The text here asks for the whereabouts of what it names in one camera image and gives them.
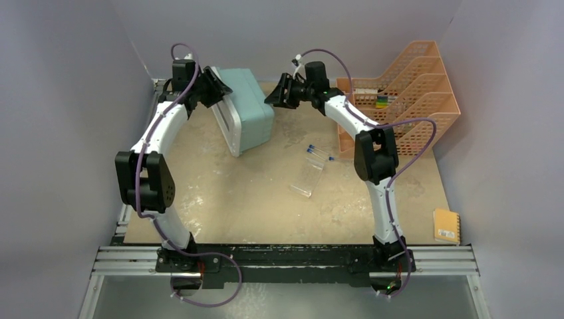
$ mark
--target notebook label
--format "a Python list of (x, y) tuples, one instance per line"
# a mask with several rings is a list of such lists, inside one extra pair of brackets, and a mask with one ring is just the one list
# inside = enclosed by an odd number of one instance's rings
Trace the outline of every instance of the notebook label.
[(454, 238), (454, 233), (451, 231), (445, 231), (444, 229), (439, 229), (439, 236)]

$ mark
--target gray wall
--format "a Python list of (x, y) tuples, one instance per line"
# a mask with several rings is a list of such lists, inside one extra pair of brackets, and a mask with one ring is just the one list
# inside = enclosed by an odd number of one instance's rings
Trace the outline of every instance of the gray wall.
[[(250, 68), (260, 80), (278, 80), (296, 54), (314, 47), (334, 51), (355, 76), (380, 74), (409, 42), (440, 40), (461, 2), (113, 1), (152, 77), (170, 76), (163, 57), (182, 41), (202, 63)], [(331, 57), (322, 58), (330, 77), (344, 75)]]
[(465, 0), (440, 43), (463, 116), (435, 147), (494, 318), (562, 318), (564, 3)]
[(76, 318), (152, 82), (107, 0), (0, 1), (0, 43), (0, 317)]

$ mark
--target notebook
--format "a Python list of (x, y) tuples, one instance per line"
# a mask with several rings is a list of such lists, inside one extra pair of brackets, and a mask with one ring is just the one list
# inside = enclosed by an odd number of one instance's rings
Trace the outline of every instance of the notebook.
[(435, 220), (435, 239), (443, 243), (460, 245), (460, 215), (447, 209), (437, 208)]

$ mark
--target purple cable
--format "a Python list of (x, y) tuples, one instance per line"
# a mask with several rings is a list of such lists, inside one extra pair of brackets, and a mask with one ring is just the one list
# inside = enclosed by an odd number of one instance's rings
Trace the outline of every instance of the purple cable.
[(143, 162), (143, 155), (145, 154), (145, 151), (147, 150), (147, 145), (149, 145), (151, 137), (153, 136), (153, 133), (155, 132), (158, 124), (163, 119), (163, 117), (170, 110), (172, 110), (176, 105), (178, 105), (178, 102), (188, 93), (188, 91), (190, 91), (190, 89), (194, 85), (194, 82), (196, 81), (196, 78), (198, 77), (198, 71), (200, 70), (200, 64), (198, 62), (198, 55), (187, 44), (175, 43), (174, 45), (172, 45), (172, 47), (170, 48), (170, 56), (172, 57), (172, 59), (173, 60), (176, 59), (176, 57), (174, 56), (174, 48), (176, 48), (178, 46), (188, 48), (188, 50), (190, 50), (190, 52), (193, 54), (194, 62), (196, 64), (196, 66), (195, 66), (196, 71), (194, 72), (194, 75), (192, 76), (192, 79), (188, 83), (188, 86), (186, 87), (186, 89), (184, 89), (184, 91), (182, 91), (182, 93), (180, 93), (180, 95), (174, 101), (172, 101), (172, 103), (167, 108), (164, 109), (164, 111), (156, 118), (155, 122), (151, 125), (151, 127), (147, 131), (147, 135), (145, 136), (145, 140), (143, 142), (143, 145), (141, 146), (141, 150), (139, 151), (139, 157), (137, 159), (137, 166), (135, 168), (135, 207), (136, 207), (136, 210), (137, 210), (137, 216), (139, 216), (139, 218), (142, 218), (142, 219), (143, 218), (151, 218), (151, 222), (153, 222), (153, 225), (155, 226), (157, 232), (163, 238), (163, 240), (165, 242), (167, 242), (175, 251), (177, 251), (181, 255), (184, 255), (184, 256), (187, 256), (187, 257), (202, 257), (202, 256), (210, 256), (210, 255), (220, 256), (220, 257), (227, 259), (229, 262), (231, 262), (235, 266), (235, 268), (237, 269), (237, 273), (239, 274), (239, 283), (237, 284), (237, 288), (235, 289), (235, 292), (229, 298), (227, 298), (226, 300), (224, 300), (222, 302), (218, 302), (217, 304), (204, 304), (204, 303), (201, 303), (201, 302), (186, 299), (186, 298), (180, 296), (176, 291), (174, 291), (174, 289), (172, 290), (173, 293), (174, 293), (174, 296), (176, 296), (176, 298), (180, 299), (181, 301), (187, 302), (189, 304), (193, 304), (195, 306), (213, 308), (213, 307), (219, 307), (219, 306), (223, 306), (224, 304), (227, 304), (228, 302), (233, 300), (237, 296), (239, 291), (241, 290), (241, 286), (243, 284), (243, 274), (241, 273), (241, 269), (239, 268), (239, 265), (237, 265), (237, 263), (231, 257), (229, 257), (225, 254), (222, 254), (222, 253), (191, 254), (191, 253), (187, 253), (187, 252), (183, 251), (179, 246), (177, 246), (175, 243), (171, 242), (171, 240), (169, 240), (169, 238), (167, 238), (166, 234), (162, 231), (162, 229), (160, 228), (157, 220), (155, 219), (155, 216), (143, 215), (141, 213), (141, 209), (140, 209), (141, 208), (141, 192), (139, 190), (140, 184), (141, 184), (140, 175), (141, 175), (141, 166), (142, 166), (142, 162)]
[(402, 167), (402, 169), (400, 169), (394, 176), (392, 176), (392, 178), (390, 178), (390, 181), (388, 182), (388, 185), (386, 185), (385, 197), (386, 197), (386, 207), (388, 208), (388, 215), (390, 216), (390, 221), (392, 222), (392, 228), (394, 229), (394, 233), (396, 234), (396, 238), (400, 242), (400, 245), (402, 246), (404, 253), (406, 254), (406, 256), (408, 258), (407, 276), (406, 276), (405, 283), (394, 294), (388, 295), (389, 297), (395, 297), (395, 296), (399, 295), (405, 289), (405, 287), (407, 286), (409, 279), (411, 278), (412, 267), (411, 267), (411, 258), (410, 258), (407, 246), (405, 245), (405, 243), (403, 241), (400, 240), (400, 233), (398, 232), (398, 229), (397, 229), (396, 225), (394, 224), (395, 220), (394, 220), (394, 216), (392, 215), (392, 207), (391, 207), (391, 204), (390, 204), (390, 191), (389, 191), (389, 189), (392, 186), (392, 184), (394, 183), (394, 181), (396, 180), (396, 178), (398, 178), (398, 176), (401, 173), (403, 173), (416, 160), (418, 160), (421, 157), (421, 155), (423, 155), (423, 153), (429, 148), (429, 146), (431, 145), (431, 142), (433, 142), (433, 139), (435, 138), (435, 135), (437, 134), (437, 123), (431, 118), (411, 118), (409, 120), (403, 120), (401, 122), (391, 123), (391, 124), (383, 124), (383, 125), (373, 124), (373, 123), (370, 123), (370, 121), (365, 121), (366, 117), (360, 116), (360, 115), (354, 113), (353, 110), (351, 110), (349, 103), (347, 103), (349, 101), (350, 97), (353, 95), (353, 78), (351, 77), (349, 69), (347, 68), (347, 66), (345, 65), (343, 60), (341, 60), (335, 53), (332, 53), (331, 51), (328, 51), (328, 50), (325, 50), (325, 49), (307, 50), (304, 53), (302, 53), (301, 56), (305, 56), (306, 54), (311, 53), (311, 52), (327, 53), (327, 54), (331, 55), (332, 57), (334, 57), (341, 64), (341, 66), (343, 67), (343, 69), (345, 70), (345, 72), (347, 74), (347, 78), (349, 78), (349, 88), (351, 90), (349, 92), (349, 94), (347, 94), (347, 98), (345, 100), (345, 108), (347, 109), (347, 112), (349, 112), (357, 120), (363, 122), (367, 126), (370, 126), (371, 128), (387, 129), (387, 128), (393, 128), (394, 126), (409, 124), (409, 123), (413, 123), (413, 122), (429, 122), (429, 123), (431, 123), (431, 125), (433, 125), (433, 132), (431, 133), (431, 136), (429, 137), (429, 140), (427, 141), (427, 143), (425, 143), (425, 146), (423, 146), (423, 148), (419, 151), (419, 153), (417, 153), (417, 155), (415, 155), (404, 167)]

